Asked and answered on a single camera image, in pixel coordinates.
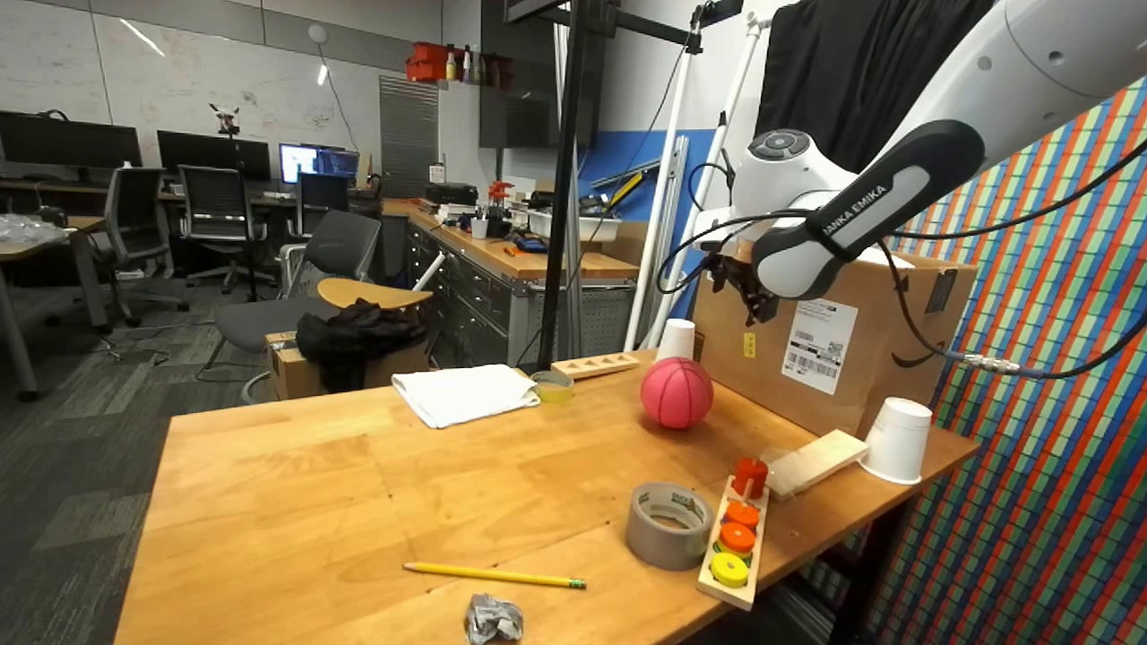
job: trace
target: wooden table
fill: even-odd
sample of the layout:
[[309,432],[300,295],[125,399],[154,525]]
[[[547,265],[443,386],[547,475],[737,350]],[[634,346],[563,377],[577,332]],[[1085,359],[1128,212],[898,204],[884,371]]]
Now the wooden table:
[[[93,249],[91,249],[91,239],[87,239],[97,228],[103,228],[103,218],[97,218],[97,215],[72,215],[67,218],[67,244],[72,244],[72,258],[74,258],[87,314],[91,314],[91,321],[97,328],[106,328],[106,313],[100,303],[97,265],[93,265]],[[33,353],[27,353],[21,321],[18,321],[9,295],[7,295],[3,265],[33,258],[33,253],[38,253],[45,247],[51,244],[0,244],[0,325],[3,325],[3,341],[9,346],[9,361],[13,361],[13,371],[18,371],[21,399],[36,399],[38,384],[36,384],[36,370],[33,370]]]
[[[667,481],[717,504],[732,463],[815,439],[717,386],[692,432],[639,414],[640,370],[540,405],[426,429],[386,392],[176,414],[119,642],[467,642],[471,595],[523,609],[526,642],[677,642],[724,605],[695,570],[624,545],[630,490]],[[926,482],[859,464],[774,503],[761,585],[898,510],[975,451],[935,429]],[[403,574],[406,559],[575,574],[589,590]]]
[[[526,253],[515,249],[512,239],[497,239],[497,238],[471,238],[457,227],[442,227],[434,218],[434,212],[426,212],[420,202],[383,202],[386,215],[406,215],[413,227],[420,227],[426,238],[442,239],[443,247],[474,258],[475,265],[505,276],[505,281],[518,281],[518,284],[540,284],[546,281],[546,253]],[[639,281],[639,265],[608,258],[601,249],[584,249],[579,253],[579,281],[595,284],[595,281]]]

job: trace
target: cardboard box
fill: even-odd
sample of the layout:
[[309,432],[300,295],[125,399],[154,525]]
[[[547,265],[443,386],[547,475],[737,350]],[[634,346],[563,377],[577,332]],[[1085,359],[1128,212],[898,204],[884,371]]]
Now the cardboard box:
[[[272,364],[272,386],[275,399],[312,399],[326,394],[318,378],[318,364],[312,364],[299,346],[294,332],[265,332],[268,345],[268,364]],[[364,364],[364,386],[386,386],[392,371],[420,371],[431,370],[426,345],[407,345],[403,350],[392,350],[380,361]]]
[[[906,308],[931,345],[946,345],[975,284],[970,265],[906,258]],[[695,296],[699,361],[708,377],[810,432],[845,429],[864,437],[884,399],[931,405],[941,359],[926,346],[898,314],[890,265],[852,263],[816,302],[782,302],[769,321],[745,325],[735,285]]]

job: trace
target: label on box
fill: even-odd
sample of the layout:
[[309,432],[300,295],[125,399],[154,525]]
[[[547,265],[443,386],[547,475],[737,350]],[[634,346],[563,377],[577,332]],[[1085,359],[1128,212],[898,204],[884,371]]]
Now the label on box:
[[800,302],[782,359],[782,371],[815,392],[835,394],[845,370],[858,308],[837,302]]

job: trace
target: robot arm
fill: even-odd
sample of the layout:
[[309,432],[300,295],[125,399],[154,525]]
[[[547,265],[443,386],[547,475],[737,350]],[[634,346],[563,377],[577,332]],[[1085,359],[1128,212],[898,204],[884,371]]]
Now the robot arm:
[[816,192],[821,204],[802,227],[737,238],[724,253],[774,296],[816,296],[867,244],[1142,72],[1142,0],[999,0],[858,179],[828,169],[810,143],[774,147],[774,134],[753,141],[737,169],[737,183],[748,183],[735,190],[737,212],[796,206]]

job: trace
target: tape roll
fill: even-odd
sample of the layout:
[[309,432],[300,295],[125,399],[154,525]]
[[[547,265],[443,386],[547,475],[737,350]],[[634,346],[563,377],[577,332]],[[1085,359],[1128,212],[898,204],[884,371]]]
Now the tape roll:
[[624,530],[627,549],[661,570],[687,570],[706,556],[714,512],[675,482],[640,482]]

